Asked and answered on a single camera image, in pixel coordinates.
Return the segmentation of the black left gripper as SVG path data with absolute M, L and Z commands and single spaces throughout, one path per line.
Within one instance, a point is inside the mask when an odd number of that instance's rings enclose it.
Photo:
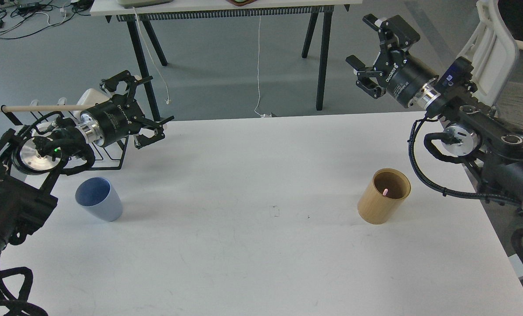
M 143 111 L 135 101 L 136 88 L 153 80 L 153 76 L 139 78 L 129 70 L 124 70 L 111 78 L 102 79 L 100 88 L 112 93 L 112 99 L 83 110 L 80 114 L 80 132 L 87 144 L 107 147 L 128 135 L 133 135 L 134 146 L 141 149 L 165 138 L 164 124 L 175 116 L 161 118 L 159 122 L 145 118 Z M 119 82 L 125 82 L 125 94 L 115 94 Z M 142 129 L 151 130 L 154 135 L 147 137 L 140 134 Z

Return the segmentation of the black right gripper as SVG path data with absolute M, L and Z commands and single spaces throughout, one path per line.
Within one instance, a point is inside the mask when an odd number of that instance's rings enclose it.
M 408 108 L 424 84 L 439 78 L 432 68 L 408 52 L 420 40 L 420 34 L 400 15 L 379 19 L 367 14 L 362 21 L 378 32 L 380 51 L 374 65 L 369 67 L 354 55 L 346 58 L 357 77 L 356 86 L 375 99 L 388 92 Z

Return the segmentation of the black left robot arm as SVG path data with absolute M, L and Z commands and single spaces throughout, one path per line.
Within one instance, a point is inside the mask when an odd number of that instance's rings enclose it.
M 51 216 L 57 198 L 51 194 L 59 176 L 93 170 L 94 146 L 107 147 L 129 136 L 135 148 L 165 138 L 169 118 L 149 119 L 135 99 L 138 86 L 152 76 L 124 70 L 101 81 L 95 104 L 1 106 L 19 130 L 0 139 L 0 257 L 8 245 L 22 244 Z M 1 269 L 0 307 L 9 316 L 45 316 L 29 302 L 33 272 L 27 267 Z

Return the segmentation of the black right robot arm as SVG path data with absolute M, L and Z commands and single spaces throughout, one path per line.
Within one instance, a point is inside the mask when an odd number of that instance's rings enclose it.
M 356 56 L 346 58 L 357 76 L 356 85 L 377 99 L 388 93 L 409 108 L 419 106 L 424 118 L 414 122 L 408 138 L 408 156 L 418 178 L 444 196 L 512 204 L 523 214 L 523 129 L 497 118 L 473 96 L 472 63 L 457 58 L 438 76 L 408 51 L 420 35 L 401 16 L 380 20 L 367 14 L 362 20 L 377 32 L 380 51 L 374 64 L 365 66 Z M 423 144 L 436 159 L 464 164 L 478 182 L 477 192 L 440 186 L 420 170 L 414 153 L 424 122 L 444 119 L 444 131 L 426 134 Z

